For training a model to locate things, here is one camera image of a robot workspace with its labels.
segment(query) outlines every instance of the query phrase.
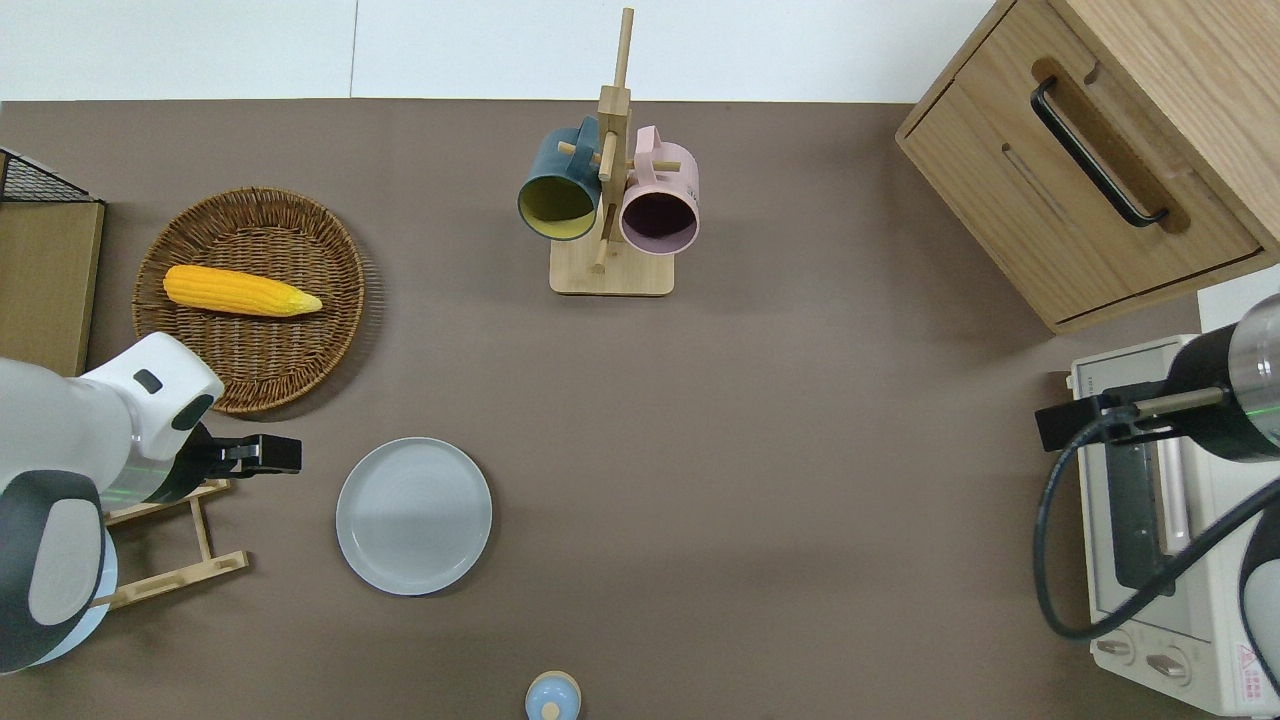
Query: black wire mesh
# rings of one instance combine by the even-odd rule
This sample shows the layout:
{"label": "black wire mesh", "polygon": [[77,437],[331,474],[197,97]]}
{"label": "black wire mesh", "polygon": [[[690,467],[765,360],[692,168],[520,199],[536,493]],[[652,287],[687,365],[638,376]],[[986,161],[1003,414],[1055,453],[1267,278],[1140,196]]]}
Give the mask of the black wire mesh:
{"label": "black wire mesh", "polygon": [[6,202],[97,202],[99,200],[54,173],[13,152],[4,154],[0,200]]}

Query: wooden rack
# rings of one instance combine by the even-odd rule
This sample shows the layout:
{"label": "wooden rack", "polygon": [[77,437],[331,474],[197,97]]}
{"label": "wooden rack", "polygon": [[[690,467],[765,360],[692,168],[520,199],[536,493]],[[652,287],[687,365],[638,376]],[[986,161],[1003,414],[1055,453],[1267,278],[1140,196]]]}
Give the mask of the wooden rack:
{"label": "wooden rack", "polygon": [[214,557],[209,544],[209,528],[205,525],[205,511],[204,507],[201,507],[200,500],[215,492],[229,489],[230,487],[230,480],[209,480],[193,489],[191,495],[177,502],[142,502],[140,505],[134,505],[133,507],[108,512],[104,521],[108,527],[111,527],[150,515],[152,512],[159,512],[160,510],[166,510],[184,502],[189,503],[191,516],[196,521],[196,542],[200,544],[201,561],[187,565],[186,568],[178,568],[177,570],[169,570],[168,573],[160,573],[159,575],[152,575],[136,583],[120,585],[114,593],[95,600],[93,606],[110,605],[110,610],[115,610],[116,607],[133,605],[134,602],[147,600],[157,594],[164,594],[178,588],[184,588],[210,578],[216,578],[218,575],[224,575],[233,570],[248,568],[248,553],[243,550]]}
{"label": "wooden rack", "polygon": [[[600,205],[595,225],[577,240],[552,242],[550,286],[561,295],[663,296],[676,288],[676,259],[631,247],[618,229],[627,182],[631,91],[626,87],[635,10],[622,9],[613,85],[600,86]],[[562,143],[561,151],[573,147]]]}

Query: mug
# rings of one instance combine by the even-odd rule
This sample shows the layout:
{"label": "mug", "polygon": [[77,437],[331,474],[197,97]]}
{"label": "mug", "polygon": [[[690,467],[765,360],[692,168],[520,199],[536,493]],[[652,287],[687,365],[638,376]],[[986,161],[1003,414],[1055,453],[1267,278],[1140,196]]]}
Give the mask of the mug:
{"label": "mug", "polygon": [[[561,142],[573,145],[573,154],[561,152]],[[591,155],[599,151],[600,124],[594,115],[543,138],[516,200],[530,229],[552,240],[573,240],[591,229],[600,204],[599,168],[591,165]]]}
{"label": "mug", "polygon": [[[655,172],[659,160],[677,160],[680,169]],[[635,173],[627,179],[618,211],[622,237],[650,255],[675,255],[698,240],[698,160],[675,142],[663,142],[658,128],[636,132]]]}

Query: plate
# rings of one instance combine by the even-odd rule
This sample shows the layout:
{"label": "plate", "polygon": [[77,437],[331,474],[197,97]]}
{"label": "plate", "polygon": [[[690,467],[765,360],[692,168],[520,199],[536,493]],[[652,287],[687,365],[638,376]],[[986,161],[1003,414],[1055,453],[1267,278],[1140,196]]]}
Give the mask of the plate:
{"label": "plate", "polygon": [[[115,592],[115,583],[119,579],[119,562],[115,557],[115,543],[111,542],[111,534],[102,529],[102,574],[97,579],[97,591],[93,592],[93,600],[100,597],[106,597]],[[56,660],[72,651],[76,646],[84,642],[84,638],[90,637],[93,630],[97,629],[102,618],[106,616],[106,605],[99,605],[97,607],[90,607],[81,621],[76,624],[70,634],[63,638],[63,642],[58,643],[54,650],[49,651],[44,657],[31,664],[32,667],[36,665],[44,665],[50,660]]]}
{"label": "plate", "polygon": [[480,468],[425,437],[388,442],[356,464],[338,495],[338,546],[366,583],[392,594],[447,588],[489,542],[493,497]]}
{"label": "plate", "polygon": [[[239,270],[289,283],[324,302],[317,313],[260,318],[177,305],[173,265]],[[133,286],[137,336],[178,338],[225,383],[214,410],[285,405],[319,386],[351,347],[365,310],[365,265],[337,215],[310,197],[242,187],[192,205],[147,250]]]}

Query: woven tray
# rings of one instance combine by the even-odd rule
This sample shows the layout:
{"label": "woven tray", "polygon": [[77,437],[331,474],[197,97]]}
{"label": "woven tray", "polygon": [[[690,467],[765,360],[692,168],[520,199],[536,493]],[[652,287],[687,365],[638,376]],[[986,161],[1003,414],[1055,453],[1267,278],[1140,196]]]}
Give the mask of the woven tray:
{"label": "woven tray", "polygon": [[[175,305],[164,292],[173,265],[206,265],[287,282],[324,302],[317,313],[259,318]],[[301,195],[243,187],[192,205],[160,233],[133,287],[138,337],[160,331],[218,373],[228,414],[278,407],[316,387],[342,360],[365,307],[365,274],[351,234]]]}

